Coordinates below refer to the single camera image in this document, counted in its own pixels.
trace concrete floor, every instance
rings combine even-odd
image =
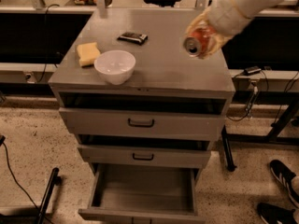
[[[275,108],[262,107],[253,112],[253,119],[227,120],[227,131],[267,134],[276,112]],[[289,125],[282,135],[298,137],[298,129]],[[53,223],[100,223],[84,221],[78,215],[79,208],[87,207],[94,178],[76,150],[75,137],[60,118],[55,99],[8,97],[0,108],[0,134],[6,137],[17,180],[35,202],[41,201],[52,168],[60,169],[63,184],[55,188],[50,204]],[[280,159],[299,174],[299,147],[231,145],[236,170],[226,170],[220,141],[196,186],[198,211],[206,223],[263,223],[256,214],[258,202],[293,208],[286,192],[270,175],[268,163]],[[0,147],[0,176],[0,206],[31,205],[8,171],[4,147]]]

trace cabinet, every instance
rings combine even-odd
[[[198,11],[109,12],[108,19],[93,14],[50,79],[64,124],[94,172],[90,201],[78,213],[113,224],[205,223],[195,186],[235,92],[223,56],[199,61],[183,50],[169,56],[181,48],[179,35]],[[156,24],[145,22],[150,18]],[[170,33],[178,37],[169,43],[156,28],[173,22]],[[142,28],[149,41],[144,46],[108,42],[121,23],[134,31]],[[135,55],[128,81],[109,85],[93,67],[79,67],[76,45],[91,39],[102,52],[125,49]],[[165,43],[170,47],[161,51]]]

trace white bowl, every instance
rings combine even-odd
[[[98,56],[94,61],[94,67],[104,81],[120,85],[131,77],[135,57],[124,50],[111,50]]]

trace sneaker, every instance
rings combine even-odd
[[[299,208],[299,195],[292,189],[292,179],[296,177],[286,165],[281,161],[273,160],[270,162],[270,170],[273,176],[286,188],[291,202]]]
[[[286,210],[267,203],[259,203],[257,211],[267,224],[297,224],[293,218],[294,210]]]

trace yellow sponge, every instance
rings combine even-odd
[[[93,64],[94,60],[101,54],[96,42],[78,45],[77,53],[80,58],[78,62],[81,67]]]

